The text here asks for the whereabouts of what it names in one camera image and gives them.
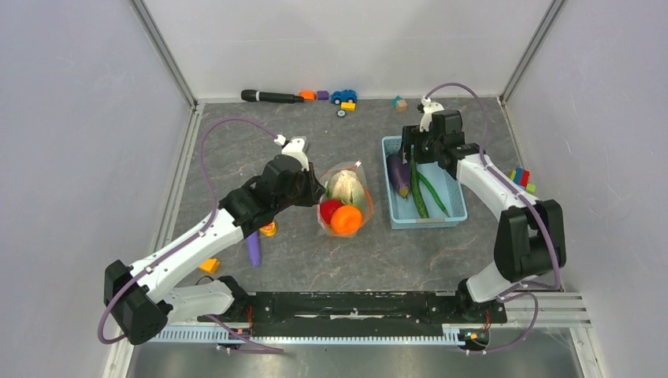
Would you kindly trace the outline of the clear zip top bag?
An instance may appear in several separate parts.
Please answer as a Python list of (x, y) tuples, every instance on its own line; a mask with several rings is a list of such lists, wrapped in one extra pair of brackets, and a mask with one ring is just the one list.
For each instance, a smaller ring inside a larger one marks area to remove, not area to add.
[(317, 204), (317, 221), (323, 232), (330, 237), (354, 237), (373, 215), (362, 161), (339, 163), (318, 179), (325, 188)]

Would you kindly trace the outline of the red apple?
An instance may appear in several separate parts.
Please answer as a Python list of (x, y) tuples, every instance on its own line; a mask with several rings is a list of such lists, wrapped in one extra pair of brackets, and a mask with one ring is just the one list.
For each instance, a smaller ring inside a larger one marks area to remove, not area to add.
[(332, 199), (327, 199), (323, 201), (319, 205), (319, 213), (321, 216), (321, 219), (324, 221), (325, 224), (330, 225), (331, 224), (331, 219), (334, 214), (338, 210), (338, 208), (342, 207), (343, 203), (339, 201), (338, 199), (332, 198)]

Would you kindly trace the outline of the green white cabbage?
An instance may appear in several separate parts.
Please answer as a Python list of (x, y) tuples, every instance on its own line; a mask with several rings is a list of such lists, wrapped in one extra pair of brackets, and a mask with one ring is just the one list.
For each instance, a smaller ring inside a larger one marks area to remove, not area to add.
[(328, 180), (326, 195), (357, 208), (362, 208), (366, 203), (366, 192), (361, 180), (356, 172), (347, 169), (338, 171)]

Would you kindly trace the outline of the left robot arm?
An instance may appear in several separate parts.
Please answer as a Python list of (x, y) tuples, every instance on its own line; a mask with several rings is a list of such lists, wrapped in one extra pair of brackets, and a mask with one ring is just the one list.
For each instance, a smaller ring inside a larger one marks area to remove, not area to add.
[(220, 280), (201, 286), (177, 284), (206, 259), (246, 239), (290, 206), (311, 207), (325, 193), (304, 153), (283, 152), (259, 176), (213, 204), (210, 215), (168, 246), (133, 264), (117, 260), (104, 272), (98, 339), (110, 345), (126, 339), (139, 345), (171, 321), (247, 312), (247, 299)]

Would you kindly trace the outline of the orange fruit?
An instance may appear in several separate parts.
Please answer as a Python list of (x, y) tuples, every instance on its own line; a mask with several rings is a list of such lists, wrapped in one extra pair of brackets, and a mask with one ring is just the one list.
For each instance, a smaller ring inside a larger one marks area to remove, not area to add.
[(362, 212), (352, 206), (339, 207), (330, 220), (330, 228), (337, 235), (348, 235), (355, 233), (362, 226)]

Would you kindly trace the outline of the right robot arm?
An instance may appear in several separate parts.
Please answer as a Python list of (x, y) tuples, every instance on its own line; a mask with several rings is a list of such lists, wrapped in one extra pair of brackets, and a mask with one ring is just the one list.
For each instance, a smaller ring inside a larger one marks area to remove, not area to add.
[(492, 262), (464, 280), (455, 312), (475, 321), (492, 300), (518, 287), (557, 290), (566, 263), (562, 207), (529, 194), (492, 162), (485, 149), (467, 143), (458, 111), (425, 112), (419, 125), (402, 130), (403, 156), (411, 163), (436, 163), (469, 188), (498, 221)]

